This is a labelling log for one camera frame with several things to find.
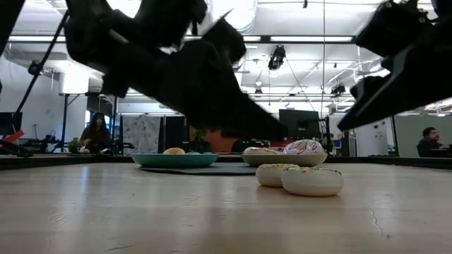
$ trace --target plate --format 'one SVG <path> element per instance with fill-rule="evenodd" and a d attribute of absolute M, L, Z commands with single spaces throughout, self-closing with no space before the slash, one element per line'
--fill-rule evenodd
<path fill-rule="evenodd" d="M 216 154 L 161 155 L 132 154 L 135 163 L 152 168 L 200 168 L 209 167 L 218 158 Z"/>
<path fill-rule="evenodd" d="M 327 154 L 312 155 L 242 155 L 242 159 L 253 167 L 262 164 L 296 164 L 301 167 L 314 167 L 325 162 Z"/>

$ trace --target teal bowl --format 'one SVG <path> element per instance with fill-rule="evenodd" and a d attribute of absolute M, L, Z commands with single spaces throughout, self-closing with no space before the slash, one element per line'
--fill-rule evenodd
<path fill-rule="evenodd" d="M 200 155 L 161 155 L 132 154 L 135 163 L 148 168 L 200 168 L 209 167 L 218 158 L 216 154 Z"/>

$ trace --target person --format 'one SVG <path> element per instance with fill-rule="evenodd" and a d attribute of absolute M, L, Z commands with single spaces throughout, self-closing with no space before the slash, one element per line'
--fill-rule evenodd
<path fill-rule="evenodd" d="M 423 138 L 417 144 L 419 157 L 437 157 L 439 149 L 448 148 L 439 142 L 439 131 L 434 127 L 425 128 L 422 136 Z"/>
<path fill-rule="evenodd" d="M 90 124 L 83 131 L 80 140 L 85 145 L 85 152 L 87 153 L 99 153 L 110 147 L 110 132 L 107 129 L 104 114 L 94 114 Z"/>

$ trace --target woman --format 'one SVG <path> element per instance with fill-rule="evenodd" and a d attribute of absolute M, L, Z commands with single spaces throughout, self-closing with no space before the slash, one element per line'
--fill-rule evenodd
<path fill-rule="evenodd" d="M 82 133 L 80 139 L 85 145 L 85 151 L 89 153 L 99 153 L 105 148 L 110 148 L 110 132 L 105 124 L 105 116 L 102 113 L 95 113 L 91 118 L 90 125 Z"/>

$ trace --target man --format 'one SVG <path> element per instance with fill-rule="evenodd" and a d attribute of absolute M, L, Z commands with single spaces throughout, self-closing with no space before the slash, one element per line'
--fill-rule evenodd
<path fill-rule="evenodd" d="M 439 156 L 438 149 L 447 148 L 439 140 L 439 131 L 433 127 L 425 128 L 422 131 L 424 137 L 417 144 L 417 153 L 420 157 L 442 157 Z"/>

